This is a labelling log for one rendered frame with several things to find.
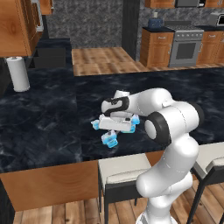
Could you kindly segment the wooden kitchen island panel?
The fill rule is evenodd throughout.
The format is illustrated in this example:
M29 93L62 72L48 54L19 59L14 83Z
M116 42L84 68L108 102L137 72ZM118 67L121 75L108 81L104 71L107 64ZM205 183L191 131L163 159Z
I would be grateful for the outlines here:
M98 197L98 161L1 173L16 212Z

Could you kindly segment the black chair with cream seat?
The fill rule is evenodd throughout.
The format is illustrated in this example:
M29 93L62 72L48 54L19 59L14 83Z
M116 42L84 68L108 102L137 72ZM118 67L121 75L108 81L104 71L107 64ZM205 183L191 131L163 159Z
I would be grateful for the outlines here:
M148 171L151 164L144 153L98 161L99 212L104 200L104 224L109 224L109 204L141 198L137 191L137 177Z
M224 183L224 142L200 145L192 173L199 185L186 224L191 224L205 187Z

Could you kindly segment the silver oven with hob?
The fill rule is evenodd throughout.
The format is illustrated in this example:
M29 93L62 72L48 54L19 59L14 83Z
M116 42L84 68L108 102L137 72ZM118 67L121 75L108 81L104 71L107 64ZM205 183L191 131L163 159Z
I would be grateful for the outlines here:
M174 31L169 67L196 65L204 31L193 25L169 25Z

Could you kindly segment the wooden base cupboard run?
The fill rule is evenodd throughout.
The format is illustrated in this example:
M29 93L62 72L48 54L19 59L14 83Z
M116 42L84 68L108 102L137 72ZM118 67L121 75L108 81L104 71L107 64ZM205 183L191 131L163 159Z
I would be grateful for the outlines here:
M224 27L199 25L204 31L197 65L224 64Z
M170 61L172 31L148 31L142 29L140 62L147 68L167 67Z

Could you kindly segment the silver microwave oven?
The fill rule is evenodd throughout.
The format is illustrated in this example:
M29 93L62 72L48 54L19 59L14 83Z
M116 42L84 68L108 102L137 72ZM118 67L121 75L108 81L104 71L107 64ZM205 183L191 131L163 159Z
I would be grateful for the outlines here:
M175 7L176 8L194 8L198 7L200 4L200 0L176 0Z

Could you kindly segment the silver toaster oven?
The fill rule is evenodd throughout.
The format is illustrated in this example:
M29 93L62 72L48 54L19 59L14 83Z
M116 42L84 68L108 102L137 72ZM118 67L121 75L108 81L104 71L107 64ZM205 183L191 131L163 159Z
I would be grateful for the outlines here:
M224 26L224 13L213 12L209 15L208 24L215 27Z

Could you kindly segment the white paper towel roll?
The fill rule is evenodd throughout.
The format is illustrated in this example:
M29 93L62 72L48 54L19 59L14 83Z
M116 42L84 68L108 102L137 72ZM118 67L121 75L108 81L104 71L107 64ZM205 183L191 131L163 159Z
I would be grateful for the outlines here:
M9 57L6 59L10 77L16 92L24 92L30 88L30 82L22 57Z

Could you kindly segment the blue toaster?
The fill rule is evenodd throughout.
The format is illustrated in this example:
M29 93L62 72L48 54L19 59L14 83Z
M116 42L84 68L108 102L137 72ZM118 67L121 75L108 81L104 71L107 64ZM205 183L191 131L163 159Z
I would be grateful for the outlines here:
M163 25L163 19L159 17L151 17L148 20L148 27L151 29L158 29Z

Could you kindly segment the wooden wall cupboard run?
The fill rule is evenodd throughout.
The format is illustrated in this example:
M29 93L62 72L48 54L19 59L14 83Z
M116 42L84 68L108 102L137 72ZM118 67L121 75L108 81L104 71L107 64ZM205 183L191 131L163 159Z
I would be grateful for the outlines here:
M173 9L176 0L144 0L144 6L152 9ZM224 0L200 0L199 8L224 8Z

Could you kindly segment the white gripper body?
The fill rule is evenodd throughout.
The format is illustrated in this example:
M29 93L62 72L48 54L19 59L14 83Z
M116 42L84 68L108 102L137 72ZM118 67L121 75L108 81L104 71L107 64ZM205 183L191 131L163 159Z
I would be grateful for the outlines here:
M99 128L101 130L119 130L119 131L130 131L131 121L115 121L109 116L100 115L99 117Z

